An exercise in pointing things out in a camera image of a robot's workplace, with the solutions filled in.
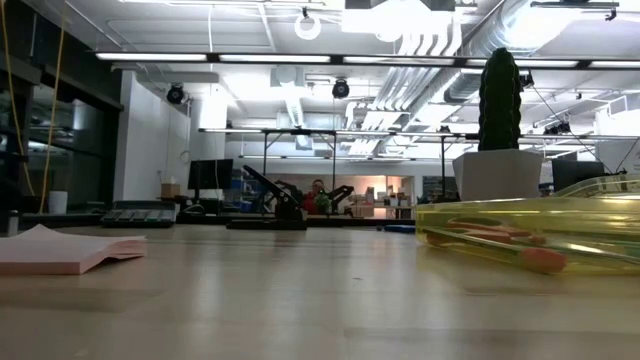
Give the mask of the person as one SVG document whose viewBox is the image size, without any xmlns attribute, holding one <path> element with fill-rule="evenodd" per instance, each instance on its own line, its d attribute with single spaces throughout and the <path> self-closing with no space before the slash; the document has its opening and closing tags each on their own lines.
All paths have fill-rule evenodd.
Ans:
<svg viewBox="0 0 640 360">
<path fill-rule="evenodd" d="M 309 215 L 318 215 L 314 205 L 314 198 L 319 192 L 326 193 L 324 182 L 320 179 L 316 179 L 312 182 L 311 191 L 303 197 L 302 207 Z"/>
</svg>

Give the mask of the red-handled scissors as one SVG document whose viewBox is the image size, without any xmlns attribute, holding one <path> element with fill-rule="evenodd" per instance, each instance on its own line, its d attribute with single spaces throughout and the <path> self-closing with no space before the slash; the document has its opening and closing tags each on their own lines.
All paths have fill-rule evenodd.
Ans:
<svg viewBox="0 0 640 360">
<path fill-rule="evenodd" d="M 419 226 L 417 232 L 427 244 L 439 248 L 466 247 L 514 256 L 548 244 L 544 236 L 482 217 L 455 217 L 442 226 Z"/>
</svg>

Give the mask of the red eraser block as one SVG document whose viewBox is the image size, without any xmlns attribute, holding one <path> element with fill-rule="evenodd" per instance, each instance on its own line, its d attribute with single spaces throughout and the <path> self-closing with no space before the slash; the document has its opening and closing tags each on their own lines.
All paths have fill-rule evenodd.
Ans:
<svg viewBox="0 0 640 360">
<path fill-rule="evenodd" d="M 524 268 L 544 274 L 561 273 L 567 266 L 565 255 L 544 248 L 526 248 L 518 254 L 518 261 Z"/>
</svg>

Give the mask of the pink sticky note pad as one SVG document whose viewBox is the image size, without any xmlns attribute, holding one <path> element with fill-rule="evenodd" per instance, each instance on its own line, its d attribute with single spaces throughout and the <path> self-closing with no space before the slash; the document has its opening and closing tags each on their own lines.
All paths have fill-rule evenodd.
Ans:
<svg viewBox="0 0 640 360">
<path fill-rule="evenodd" d="M 81 275 L 105 259 L 126 260 L 146 254 L 145 236 L 75 235 L 37 225 L 0 238 L 0 275 Z"/>
</svg>

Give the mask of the long ceiling light bar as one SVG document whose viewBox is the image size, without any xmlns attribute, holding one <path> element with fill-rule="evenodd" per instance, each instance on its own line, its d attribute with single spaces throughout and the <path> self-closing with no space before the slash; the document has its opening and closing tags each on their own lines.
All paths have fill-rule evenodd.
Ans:
<svg viewBox="0 0 640 360">
<path fill-rule="evenodd" d="M 252 53 L 153 53 L 97 52 L 103 61 L 118 63 L 202 63 L 236 65 L 327 65 L 327 66 L 387 66 L 480 69 L 488 60 L 461 56 L 399 56 L 399 55 L 322 55 L 322 54 L 252 54 Z M 531 70 L 566 71 L 640 71 L 640 59 L 552 59 L 517 58 L 515 64 Z"/>
</svg>

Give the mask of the yellow transparent pencil case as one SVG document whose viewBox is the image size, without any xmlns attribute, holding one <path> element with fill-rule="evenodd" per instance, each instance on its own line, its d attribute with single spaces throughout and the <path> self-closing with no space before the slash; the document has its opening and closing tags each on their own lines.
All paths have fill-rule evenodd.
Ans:
<svg viewBox="0 0 640 360">
<path fill-rule="evenodd" d="M 442 226 L 455 217 L 502 221 L 547 238 L 544 248 L 561 253 L 561 273 L 640 275 L 640 175 L 610 175 L 580 181 L 549 197 L 421 205 L 416 236 L 423 225 Z M 518 255 L 442 248 L 524 268 Z"/>
</svg>

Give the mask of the black calculator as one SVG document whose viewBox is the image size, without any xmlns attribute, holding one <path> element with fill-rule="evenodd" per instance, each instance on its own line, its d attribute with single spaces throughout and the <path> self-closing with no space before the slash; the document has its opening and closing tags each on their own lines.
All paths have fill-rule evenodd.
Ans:
<svg viewBox="0 0 640 360">
<path fill-rule="evenodd" d="M 175 221 L 173 202 L 151 200 L 115 201 L 100 220 L 111 228 L 170 228 Z"/>
</svg>

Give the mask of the black metal table frame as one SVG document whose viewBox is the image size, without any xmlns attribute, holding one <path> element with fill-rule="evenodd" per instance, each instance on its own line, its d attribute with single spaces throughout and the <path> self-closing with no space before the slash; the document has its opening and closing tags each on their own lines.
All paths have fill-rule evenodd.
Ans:
<svg viewBox="0 0 640 360">
<path fill-rule="evenodd" d="M 18 220 L 19 230 L 28 230 L 41 224 L 48 228 L 102 226 L 102 216 L 98 214 L 35 215 L 25 214 Z M 232 214 L 231 216 L 200 216 L 179 214 L 178 225 L 224 225 L 234 230 L 306 230 L 310 227 L 377 227 L 387 225 L 414 226 L 409 219 L 351 218 L 340 216 L 309 216 L 305 221 L 276 220 L 273 217 L 257 214 Z"/>
</svg>

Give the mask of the black computer monitor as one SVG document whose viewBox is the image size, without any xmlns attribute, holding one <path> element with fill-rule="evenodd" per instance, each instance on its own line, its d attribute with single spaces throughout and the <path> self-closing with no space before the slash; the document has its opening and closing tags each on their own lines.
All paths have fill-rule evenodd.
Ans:
<svg viewBox="0 0 640 360">
<path fill-rule="evenodd" d="M 554 159 L 551 164 L 555 192 L 580 181 L 605 175 L 601 162 Z"/>
<path fill-rule="evenodd" d="M 232 184 L 233 160 L 194 160 L 190 162 L 188 189 L 199 199 L 203 190 L 228 190 Z"/>
</svg>

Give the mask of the white cup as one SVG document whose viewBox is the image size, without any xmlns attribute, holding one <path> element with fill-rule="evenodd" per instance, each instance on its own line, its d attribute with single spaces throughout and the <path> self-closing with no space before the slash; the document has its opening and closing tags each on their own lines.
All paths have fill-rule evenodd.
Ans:
<svg viewBox="0 0 640 360">
<path fill-rule="evenodd" d="M 48 196 L 48 212 L 54 215 L 64 215 L 67 213 L 68 192 L 50 191 Z"/>
</svg>

